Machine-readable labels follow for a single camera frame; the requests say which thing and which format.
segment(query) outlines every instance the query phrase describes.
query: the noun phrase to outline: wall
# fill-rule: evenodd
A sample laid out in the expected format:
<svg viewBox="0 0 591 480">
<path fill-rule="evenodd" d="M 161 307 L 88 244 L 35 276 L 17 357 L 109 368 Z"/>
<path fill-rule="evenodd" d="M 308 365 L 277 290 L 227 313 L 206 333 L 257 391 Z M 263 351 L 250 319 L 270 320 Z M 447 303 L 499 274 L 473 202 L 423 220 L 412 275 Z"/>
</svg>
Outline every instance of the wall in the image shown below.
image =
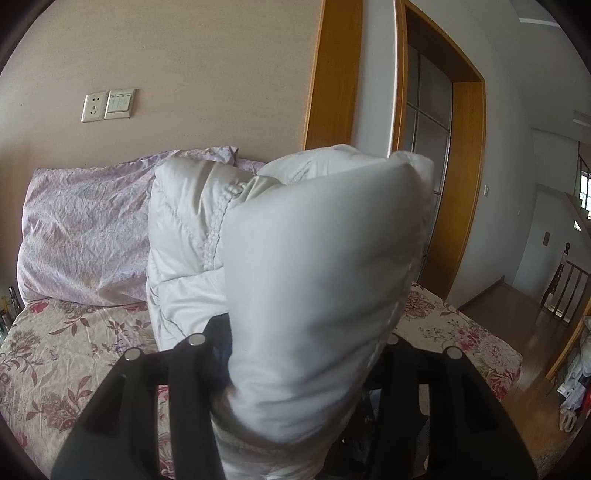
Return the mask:
<svg viewBox="0 0 591 480">
<path fill-rule="evenodd" d="M 591 271 L 589 237 L 586 241 L 585 233 L 573 228 L 576 219 L 573 209 L 566 203 L 561 192 L 543 189 L 538 191 L 527 246 L 513 282 L 515 288 L 540 301 L 556 272 L 567 242 L 571 245 L 569 260 L 584 270 Z M 547 247 L 542 244 L 546 232 L 550 233 Z"/>
<path fill-rule="evenodd" d="M 414 0 L 464 51 L 485 79 L 486 145 L 470 237 L 447 300 L 461 305 L 503 275 L 512 283 L 535 203 L 532 133 L 521 98 L 498 53 L 460 0 Z"/>
<path fill-rule="evenodd" d="M 532 133 L 538 183 L 572 194 L 577 176 L 579 142 L 535 128 Z"/>
<path fill-rule="evenodd" d="M 388 157 L 394 126 L 396 20 L 392 0 L 363 0 L 359 83 L 352 145 Z"/>
<path fill-rule="evenodd" d="M 236 145 L 301 149 L 322 0 L 56 0 L 0 74 L 0 280 L 14 283 L 37 167 Z M 84 96 L 139 89 L 133 117 L 82 124 Z"/>
</svg>

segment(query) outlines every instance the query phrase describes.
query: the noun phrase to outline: beige wall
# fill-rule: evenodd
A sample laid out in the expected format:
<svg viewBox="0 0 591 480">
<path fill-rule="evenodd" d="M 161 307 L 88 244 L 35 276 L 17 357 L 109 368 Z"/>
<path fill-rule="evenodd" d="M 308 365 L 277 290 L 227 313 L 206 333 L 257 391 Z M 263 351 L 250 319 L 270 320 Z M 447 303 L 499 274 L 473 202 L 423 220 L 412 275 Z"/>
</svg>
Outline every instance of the beige wall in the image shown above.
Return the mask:
<svg viewBox="0 0 591 480">
<path fill-rule="evenodd" d="M 56 0 L 0 74 L 0 284 L 14 282 L 37 167 L 170 148 L 300 150 L 322 0 Z M 86 93 L 139 89 L 130 119 L 80 122 Z"/>
</svg>

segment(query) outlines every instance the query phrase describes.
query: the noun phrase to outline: bed sheet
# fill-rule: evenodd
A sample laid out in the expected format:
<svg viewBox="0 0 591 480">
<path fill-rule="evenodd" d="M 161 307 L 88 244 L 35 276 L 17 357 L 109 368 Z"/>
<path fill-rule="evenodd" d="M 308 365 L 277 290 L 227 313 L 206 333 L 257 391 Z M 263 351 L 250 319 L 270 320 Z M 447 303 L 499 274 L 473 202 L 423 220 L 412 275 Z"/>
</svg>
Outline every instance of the bed sheet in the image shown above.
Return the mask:
<svg viewBox="0 0 591 480">
<path fill-rule="evenodd" d="M 500 400 L 519 377 L 519 353 L 419 285 L 394 332 L 431 351 L 458 346 Z M 157 350 L 145 303 L 89 307 L 45 299 L 18 316 L 0 346 L 0 413 L 46 475 L 79 413 L 133 346 Z M 161 473 L 174 477 L 167 387 L 158 392 L 158 448 Z"/>
</svg>

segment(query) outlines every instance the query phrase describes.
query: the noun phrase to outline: bed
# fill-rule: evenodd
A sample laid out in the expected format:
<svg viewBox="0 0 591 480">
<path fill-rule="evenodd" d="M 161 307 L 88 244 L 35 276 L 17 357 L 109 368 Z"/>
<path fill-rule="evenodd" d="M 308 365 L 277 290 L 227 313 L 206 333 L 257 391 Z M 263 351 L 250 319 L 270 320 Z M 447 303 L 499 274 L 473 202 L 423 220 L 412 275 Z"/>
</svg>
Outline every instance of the bed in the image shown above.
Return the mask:
<svg viewBox="0 0 591 480">
<path fill-rule="evenodd" d="M 396 334 L 414 346 L 466 352 L 502 400 L 522 358 L 504 341 L 413 284 Z M 145 303 L 89 307 L 56 299 L 29 304 L 0 347 L 0 412 L 20 445 L 49 474 L 59 449 L 109 368 L 128 348 L 157 350 Z M 160 468 L 174 474 L 167 389 L 158 395 Z"/>
</svg>

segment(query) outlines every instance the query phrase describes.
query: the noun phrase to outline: hallway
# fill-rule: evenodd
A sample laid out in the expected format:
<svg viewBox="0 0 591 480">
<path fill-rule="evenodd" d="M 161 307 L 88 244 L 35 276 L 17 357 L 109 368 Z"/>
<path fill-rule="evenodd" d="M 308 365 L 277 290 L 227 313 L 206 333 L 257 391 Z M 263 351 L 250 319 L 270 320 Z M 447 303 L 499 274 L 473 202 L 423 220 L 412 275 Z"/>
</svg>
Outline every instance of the hallway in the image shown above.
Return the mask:
<svg viewBox="0 0 591 480">
<path fill-rule="evenodd" d="M 519 381 L 503 400 L 540 474 L 547 472 L 570 444 L 572 434 L 558 428 L 564 398 L 544 378 L 548 362 L 564 344 L 566 327 L 537 302 L 499 283 L 461 311 L 506 341 L 523 356 Z"/>
</svg>

